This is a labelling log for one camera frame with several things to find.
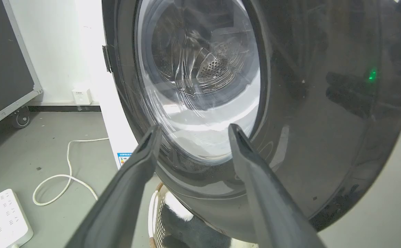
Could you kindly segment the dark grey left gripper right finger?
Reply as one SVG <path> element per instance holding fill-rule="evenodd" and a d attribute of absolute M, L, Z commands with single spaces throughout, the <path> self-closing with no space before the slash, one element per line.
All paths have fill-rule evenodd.
<path fill-rule="evenodd" d="M 228 127 L 234 169 L 244 182 L 260 248 L 324 248 L 301 209 L 237 124 Z"/>

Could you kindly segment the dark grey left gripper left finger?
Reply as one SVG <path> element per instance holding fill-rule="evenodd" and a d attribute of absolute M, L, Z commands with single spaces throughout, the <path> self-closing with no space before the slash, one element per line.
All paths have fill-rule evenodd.
<path fill-rule="evenodd" d="M 67 248 L 130 248 L 144 187 L 152 178 L 162 140 L 162 128 L 148 129 L 77 228 Z"/>

